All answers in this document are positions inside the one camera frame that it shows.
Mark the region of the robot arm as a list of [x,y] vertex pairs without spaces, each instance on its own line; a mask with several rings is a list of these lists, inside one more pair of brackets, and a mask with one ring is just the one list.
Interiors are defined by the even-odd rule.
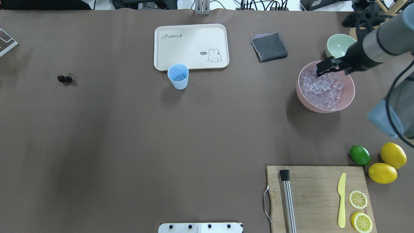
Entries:
[[[357,41],[341,57],[330,55],[316,65],[318,76],[330,72],[350,75],[391,64],[402,55],[413,55],[413,5],[395,16],[363,10],[342,22],[355,28]],[[368,119],[392,138],[413,141],[413,62],[393,79],[385,97],[371,109]]]

